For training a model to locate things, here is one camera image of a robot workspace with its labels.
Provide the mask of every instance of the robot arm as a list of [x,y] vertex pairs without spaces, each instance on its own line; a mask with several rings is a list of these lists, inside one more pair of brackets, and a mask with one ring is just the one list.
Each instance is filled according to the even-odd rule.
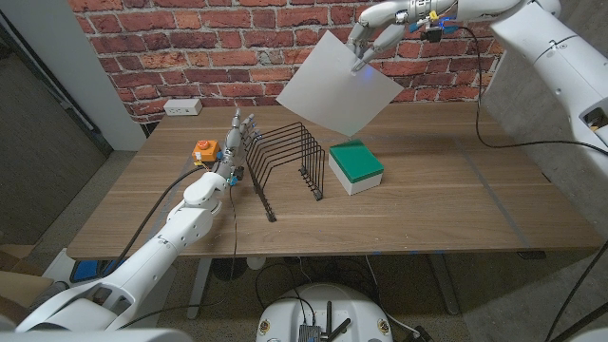
[[211,229],[221,209],[219,197],[236,182],[245,147],[257,138],[254,125],[253,114],[241,123],[237,110],[220,161],[186,188],[184,199],[170,212],[162,229],[114,273],[57,294],[16,331],[26,332],[41,323],[75,332],[113,331],[135,318],[175,258]]
[[[359,57],[357,71],[373,57],[397,45],[406,25],[416,29],[455,12],[456,20],[495,17],[490,25],[508,50],[520,53],[568,111],[575,139],[608,149],[608,59],[557,19],[559,0],[416,0],[388,1],[364,10],[347,42]],[[367,43],[375,29],[388,26]],[[587,156],[608,174],[608,160],[585,148]]]

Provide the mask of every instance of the power strip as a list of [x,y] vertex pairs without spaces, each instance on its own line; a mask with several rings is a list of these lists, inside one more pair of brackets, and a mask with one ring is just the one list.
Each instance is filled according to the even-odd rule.
[[168,116],[199,115],[202,104],[199,99],[174,99],[164,104]]

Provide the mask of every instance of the wire rack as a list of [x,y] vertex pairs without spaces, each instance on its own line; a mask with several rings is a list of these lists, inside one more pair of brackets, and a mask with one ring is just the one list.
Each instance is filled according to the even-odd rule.
[[323,199],[325,150],[302,123],[292,123],[256,136],[246,147],[247,167],[270,222],[276,221],[264,189],[273,170],[300,160],[298,169],[315,200]]

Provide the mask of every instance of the orange object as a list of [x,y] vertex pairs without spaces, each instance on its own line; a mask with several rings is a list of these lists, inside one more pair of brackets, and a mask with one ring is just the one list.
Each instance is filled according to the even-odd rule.
[[204,162],[215,162],[218,157],[218,141],[198,141],[192,151],[194,165],[202,165]]

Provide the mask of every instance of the wooden tabletop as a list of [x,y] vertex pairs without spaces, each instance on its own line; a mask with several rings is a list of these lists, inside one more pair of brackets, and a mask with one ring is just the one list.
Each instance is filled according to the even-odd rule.
[[[269,131],[302,121],[282,106],[242,108]],[[194,167],[198,140],[223,142],[234,108],[204,108],[196,117],[166,117],[67,248],[77,259],[117,257],[159,195]],[[314,200],[297,161],[278,167],[265,193],[269,222],[248,172],[233,188],[237,255],[328,256],[563,250],[590,248],[601,237],[521,149],[490,149],[475,136],[474,104],[391,104],[356,134],[384,164],[380,186],[349,196],[325,167],[324,198]],[[302,121],[329,152],[348,138]],[[483,136],[511,143],[488,116]],[[131,250],[162,228],[192,175],[169,193]],[[189,257],[229,257],[235,223],[228,196],[209,234]]]

